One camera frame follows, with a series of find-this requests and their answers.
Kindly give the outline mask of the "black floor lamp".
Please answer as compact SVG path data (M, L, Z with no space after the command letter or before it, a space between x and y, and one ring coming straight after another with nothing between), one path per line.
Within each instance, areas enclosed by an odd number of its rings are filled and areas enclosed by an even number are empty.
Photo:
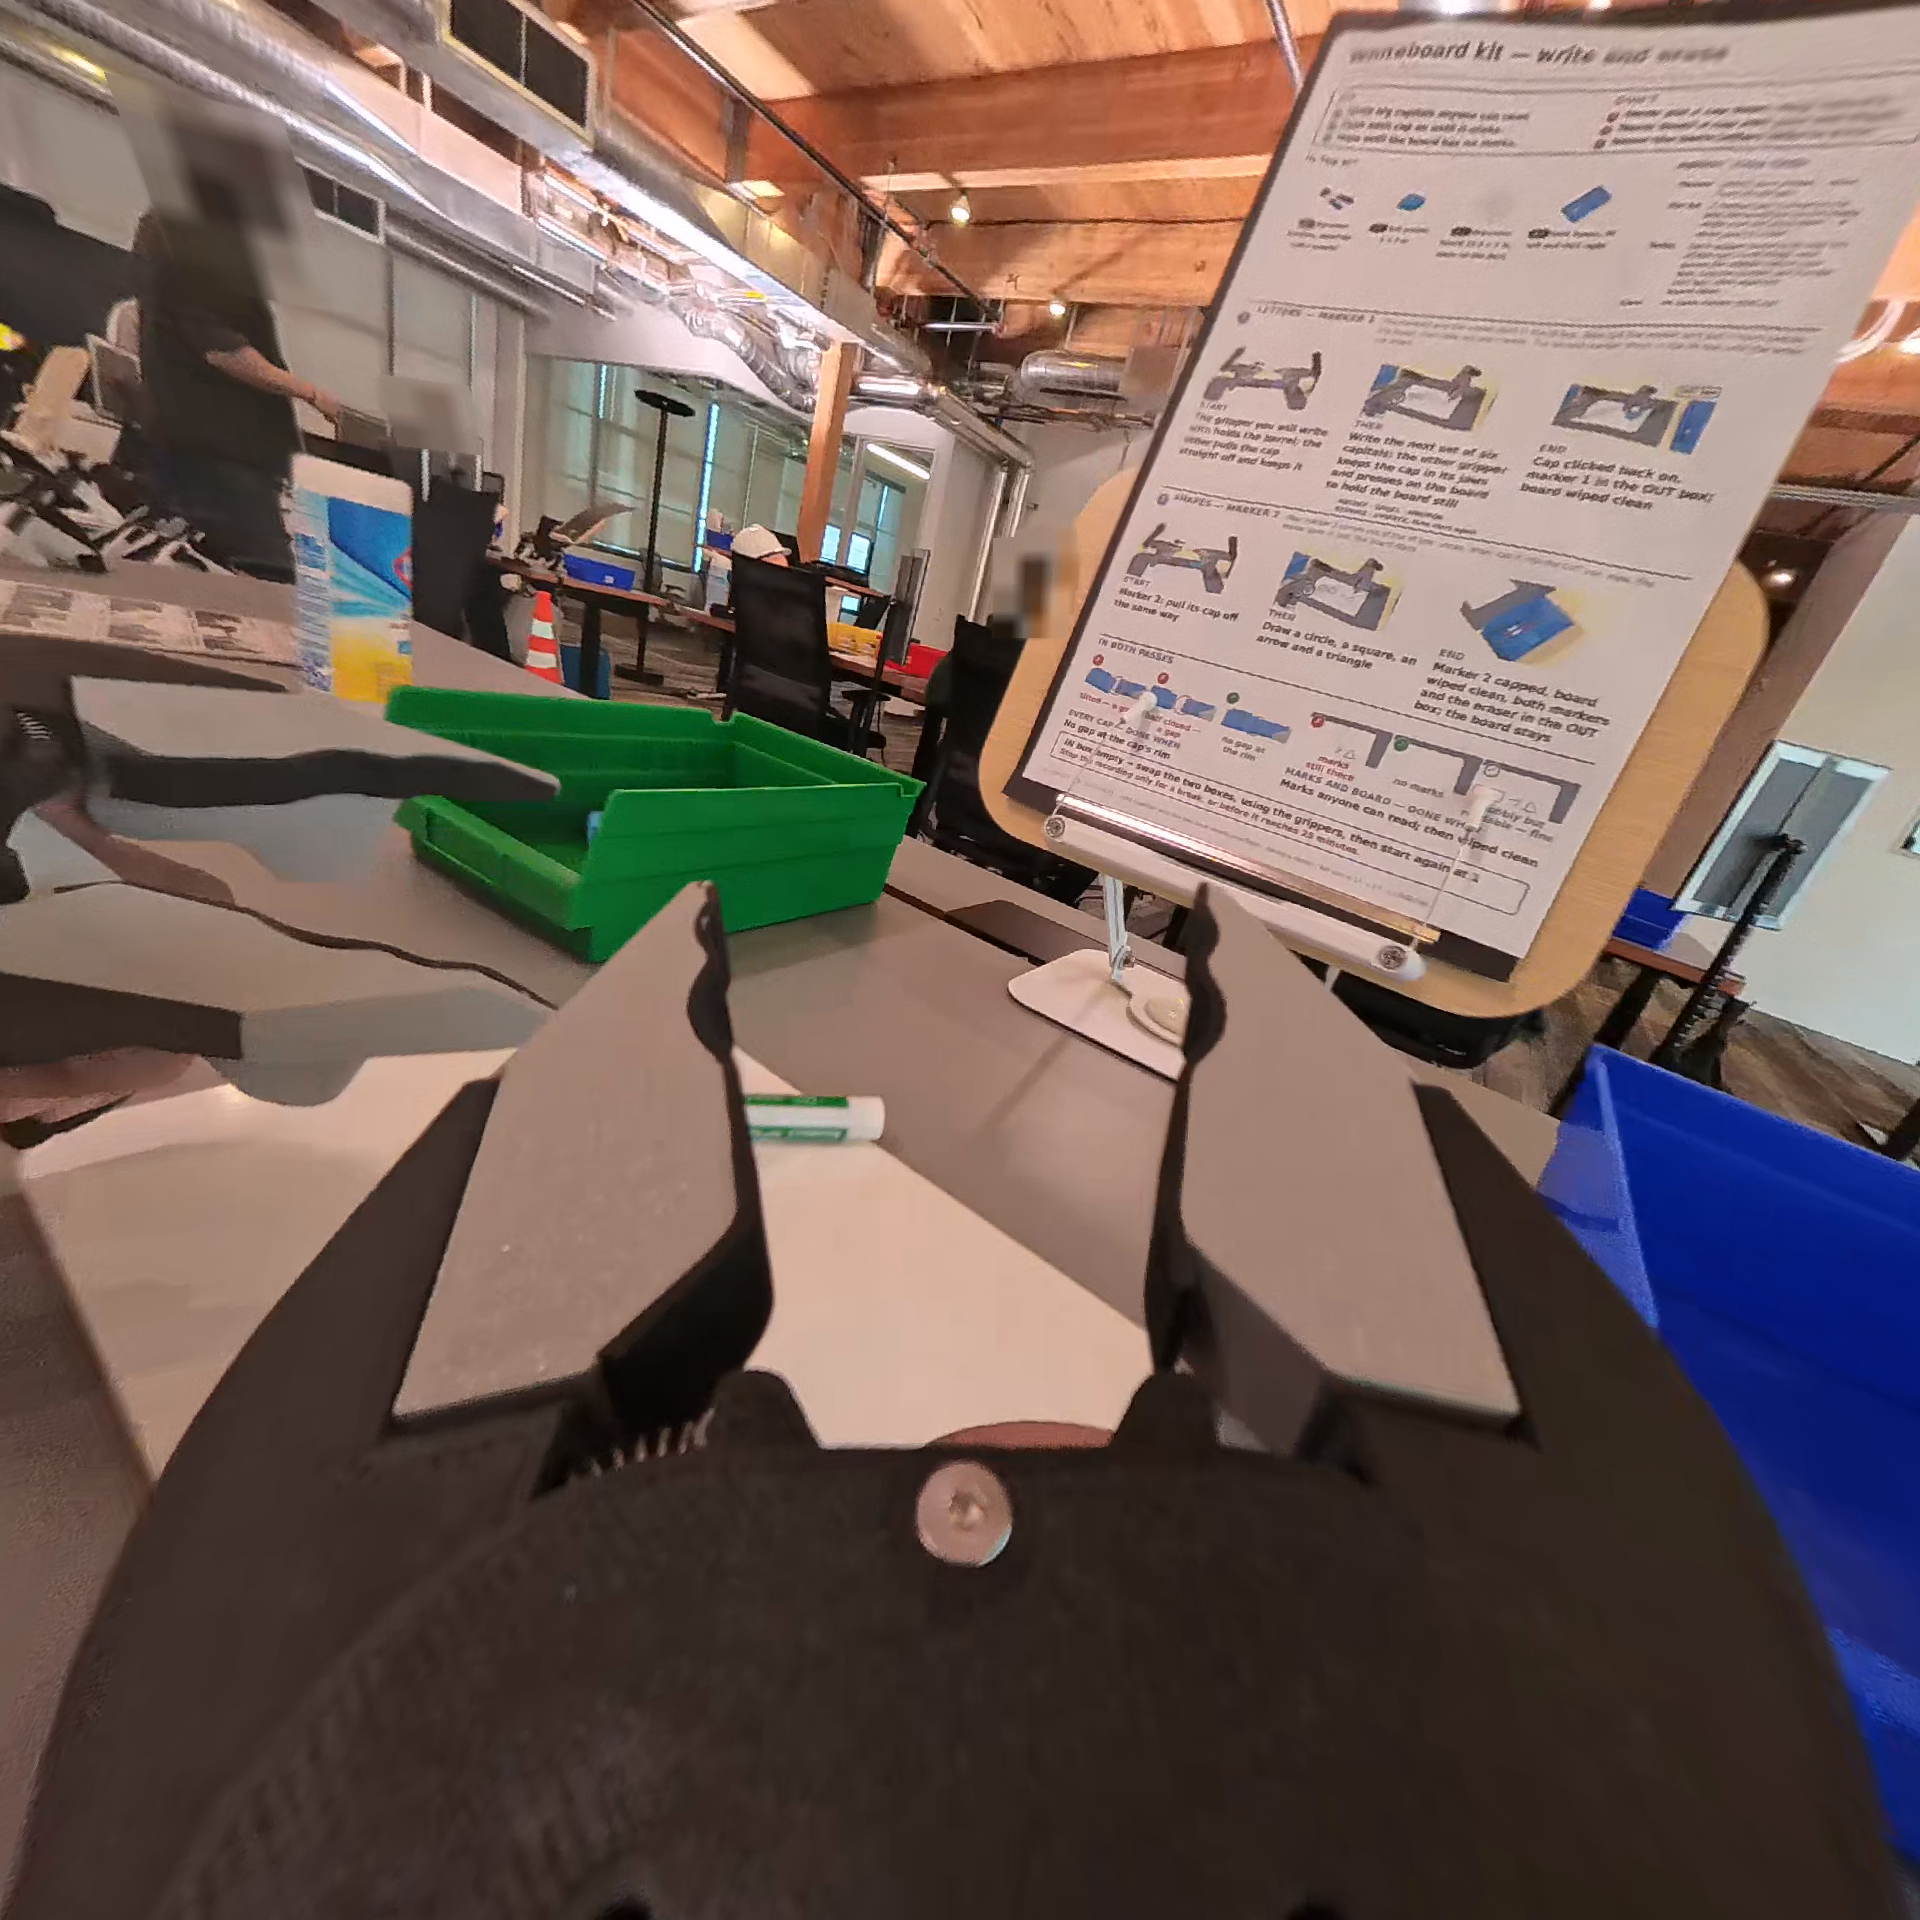
M647 505L647 526L644 526L644 551L640 567L640 592L649 597L661 594L661 515L663 515L663 496L667 484L667 459L671 434L679 423L693 421L697 410L683 396L667 394L655 389L638 386L637 403L652 415L655 421L655 454L652 454L652 475L649 487L649 505Z

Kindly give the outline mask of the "blue plastic bin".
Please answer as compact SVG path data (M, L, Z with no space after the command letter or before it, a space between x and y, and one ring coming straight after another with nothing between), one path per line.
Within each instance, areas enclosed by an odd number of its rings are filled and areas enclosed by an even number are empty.
M1916 1167L1592 1048L1540 1194L1729 1430L1916 1861Z

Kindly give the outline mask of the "printed paper sheet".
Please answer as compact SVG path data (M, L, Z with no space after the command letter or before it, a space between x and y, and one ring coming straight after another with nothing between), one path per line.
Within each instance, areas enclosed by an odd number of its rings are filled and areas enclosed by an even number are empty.
M197 661L301 664L301 641L286 623L58 582L2 582L2 629Z

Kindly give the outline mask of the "green dry erase marker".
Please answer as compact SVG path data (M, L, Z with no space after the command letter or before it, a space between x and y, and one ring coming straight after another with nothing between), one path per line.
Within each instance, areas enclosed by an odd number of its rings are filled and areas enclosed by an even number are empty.
M740 1100L755 1145L877 1145L887 1132L887 1103L862 1094L747 1093Z

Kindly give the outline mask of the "black office chair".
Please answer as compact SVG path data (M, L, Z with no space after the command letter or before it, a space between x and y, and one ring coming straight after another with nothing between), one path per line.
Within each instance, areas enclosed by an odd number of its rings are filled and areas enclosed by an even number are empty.
M749 717L830 748L850 718L834 706L825 584L764 558L733 561L733 671L726 715Z
M924 689L913 772L922 794L910 830L939 853L1076 906L1095 884L1093 871L1000 829L982 793L982 756L1025 646L1020 624L1010 617L955 623L953 646Z

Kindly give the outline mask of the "white whiteboard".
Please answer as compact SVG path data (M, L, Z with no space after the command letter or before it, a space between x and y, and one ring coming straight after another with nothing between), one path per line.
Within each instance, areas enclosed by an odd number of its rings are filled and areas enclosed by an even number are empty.
M506 1053L368 1062L324 1106L182 1080L18 1181L159 1477L263 1319L441 1106ZM777 1289L753 1356L830 1447L1117 1429L1145 1334L879 1145L755 1151Z

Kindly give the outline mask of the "wipes canister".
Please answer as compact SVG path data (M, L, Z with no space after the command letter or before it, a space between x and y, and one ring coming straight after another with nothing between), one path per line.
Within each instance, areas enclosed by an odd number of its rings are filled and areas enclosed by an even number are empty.
M414 680L414 493L305 453L292 461L291 500L301 679L387 709Z

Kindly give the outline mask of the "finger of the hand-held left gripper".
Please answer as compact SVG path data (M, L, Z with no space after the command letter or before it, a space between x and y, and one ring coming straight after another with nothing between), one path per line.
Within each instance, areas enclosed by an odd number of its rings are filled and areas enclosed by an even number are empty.
M4 1072L203 1061L240 1093L322 1106L374 1061L503 1053L554 1002L489 969L91 880L2 913Z
M370 869L413 801L547 804L557 776L328 693L74 679L85 802L139 844L248 853L289 882Z

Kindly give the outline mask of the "silver air duct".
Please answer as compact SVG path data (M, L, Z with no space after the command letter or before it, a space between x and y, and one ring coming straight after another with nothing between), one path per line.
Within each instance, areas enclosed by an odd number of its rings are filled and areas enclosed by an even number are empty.
M526 149L506 156L268 5L4 5L4 66L74 100L53 134L4 120L4 327L37 348L80 348L132 299L132 230L150 205L192 213L194 168L229 180L257 237L260 286L286 311L373 332L359 296L382 242L534 327L547 359L702 379L801 421L828 348L879 356L869 399L933 421L1002 468L1028 450L956 396L913 376L910 348L869 292L811 263L766 267L749 214L722 213L589 105L549 111L441 40L439 5L351 5L352 20L475 91Z

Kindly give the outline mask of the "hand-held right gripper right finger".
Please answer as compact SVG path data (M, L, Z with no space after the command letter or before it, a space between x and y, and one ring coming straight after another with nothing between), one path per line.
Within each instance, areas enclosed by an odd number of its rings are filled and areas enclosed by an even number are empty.
M1264 1452L1301 1452L1349 1399L1506 1429L1521 1391L1408 1072L1223 884L1192 906L1186 991L1156 1371Z

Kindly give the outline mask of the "printed instruction sheet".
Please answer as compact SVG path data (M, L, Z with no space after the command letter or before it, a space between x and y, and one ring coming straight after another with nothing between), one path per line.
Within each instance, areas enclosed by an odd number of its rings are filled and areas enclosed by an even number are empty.
M1009 798L1510 980L1916 214L1916 45L1333 26Z

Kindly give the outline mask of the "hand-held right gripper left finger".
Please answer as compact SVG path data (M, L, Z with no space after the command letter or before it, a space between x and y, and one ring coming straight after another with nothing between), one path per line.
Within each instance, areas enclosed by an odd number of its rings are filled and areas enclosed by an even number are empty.
M396 1414L557 1391L689 1429L775 1307L716 886L681 888L500 1069Z

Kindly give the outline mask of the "green plastic bin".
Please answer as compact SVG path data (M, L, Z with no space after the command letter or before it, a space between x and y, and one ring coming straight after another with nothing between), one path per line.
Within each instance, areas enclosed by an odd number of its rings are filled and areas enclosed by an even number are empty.
M396 810L421 865L589 965L687 886L751 932L874 902L924 785L775 724L410 685L388 721L551 774L554 798Z

